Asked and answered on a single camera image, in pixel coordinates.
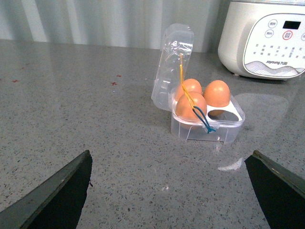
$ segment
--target rice cooker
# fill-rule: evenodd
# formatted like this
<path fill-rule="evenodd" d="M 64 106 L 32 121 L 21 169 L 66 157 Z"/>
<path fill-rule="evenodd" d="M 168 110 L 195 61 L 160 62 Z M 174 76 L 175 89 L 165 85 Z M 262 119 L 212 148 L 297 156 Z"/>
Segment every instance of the rice cooker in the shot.
<path fill-rule="evenodd" d="M 286 80 L 305 71 L 305 0 L 233 0 L 218 46 L 235 75 Z"/>

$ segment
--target egg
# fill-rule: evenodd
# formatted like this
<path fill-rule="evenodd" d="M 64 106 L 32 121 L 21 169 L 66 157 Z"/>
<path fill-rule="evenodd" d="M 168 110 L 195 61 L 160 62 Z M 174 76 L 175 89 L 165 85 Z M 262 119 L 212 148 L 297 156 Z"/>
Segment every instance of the egg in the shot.
<path fill-rule="evenodd" d="M 202 94 L 202 87 L 196 79 L 187 79 L 183 81 L 183 84 L 188 92 L 198 92 Z M 181 84 L 176 89 L 175 100 L 178 101 L 184 94 Z"/>
<path fill-rule="evenodd" d="M 193 98 L 195 102 L 195 106 L 198 106 L 204 115 L 206 115 L 206 101 L 202 94 L 198 92 L 189 92 L 190 96 Z M 192 110 L 192 107 L 190 105 L 190 102 L 185 94 L 183 94 L 180 99 L 178 100 L 178 103 L 176 105 L 175 113 L 177 116 L 181 117 L 184 120 L 188 121 L 200 121 L 200 119 L 197 117 L 197 115 Z"/>
<path fill-rule="evenodd" d="M 215 80 L 209 83 L 203 92 L 206 103 L 209 106 L 225 107 L 230 103 L 230 89 L 229 86 L 222 80 Z M 223 110 L 210 111 L 209 115 L 220 115 Z"/>

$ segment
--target clear plastic egg carton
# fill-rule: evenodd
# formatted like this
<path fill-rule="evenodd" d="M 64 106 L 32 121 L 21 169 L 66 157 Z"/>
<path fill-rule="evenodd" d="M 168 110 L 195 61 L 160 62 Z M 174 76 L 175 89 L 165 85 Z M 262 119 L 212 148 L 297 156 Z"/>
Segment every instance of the clear plastic egg carton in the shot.
<path fill-rule="evenodd" d="M 233 142 L 245 116 L 237 101 L 231 95 L 226 107 L 207 106 L 207 114 L 212 110 L 224 110 L 216 117 L 207 115 L 207 120 L 215 132 L 207 133 L 205 125 L 199 120 L 185 121 L 175 114 L 176 101 L 173 92 L 180 84 L 180 55 L 183 55 L 183 69 L 186 72 L 192 53 L 194 34 L 187 25 L 173 24 L 166 29 L 158 72 L 154 81 L 152 100 L 156 107 L 172 113 L 171 132 L 182 140 L 205 140 Z"/>
<path fill-rule="evenodd" d="M 225 107 L 207 106 L 206 119 L 215 132 L 208 133 L 207 128 L 201 121 L 183 120 L 175 114 L 177 102 L 170 101 L 172 109 L 171 133 L 182 140 L 204 140 L 204 141 L 220 141 L 224 143 L 232 143 L 244 122 L 245 115 L 238 105 L 237 101 L 231 95 L 230 103 Z M 209 116 L 209 112 L 213 110 L 223 110 L 224 112 L 218 116 Z"/>

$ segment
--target brand logo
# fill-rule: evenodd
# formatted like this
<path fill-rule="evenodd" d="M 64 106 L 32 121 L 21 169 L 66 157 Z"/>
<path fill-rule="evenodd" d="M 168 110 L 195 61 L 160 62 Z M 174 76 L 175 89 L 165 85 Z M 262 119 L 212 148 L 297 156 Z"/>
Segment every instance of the brand logo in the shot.
<path fill-rule="evenodd" d="M 280 62 L 280 61 L 267 61 L 266 63 L 275 63 L 275 64 L 277 64 L 277 65 L 287 65 L 288 64 L 288 62 Z"/>

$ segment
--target gray countertop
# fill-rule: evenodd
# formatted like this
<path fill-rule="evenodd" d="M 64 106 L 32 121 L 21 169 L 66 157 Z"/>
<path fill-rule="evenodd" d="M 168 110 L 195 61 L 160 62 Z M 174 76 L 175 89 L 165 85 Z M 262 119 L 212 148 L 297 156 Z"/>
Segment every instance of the gray countertop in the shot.
<path fill-rule="evenodd" d="M 86 149 L 80 229 L 269 228 L 244 162 L 217 168 L 258 149 L 305 178 L 304 77 L 236 77 L 193 53 L 187 78 L 226 81 L 246 120 L 231 144 L 182 141 L 151 100 L 159 50 L 0 40 L 0 53 L 0 211 Z"/>

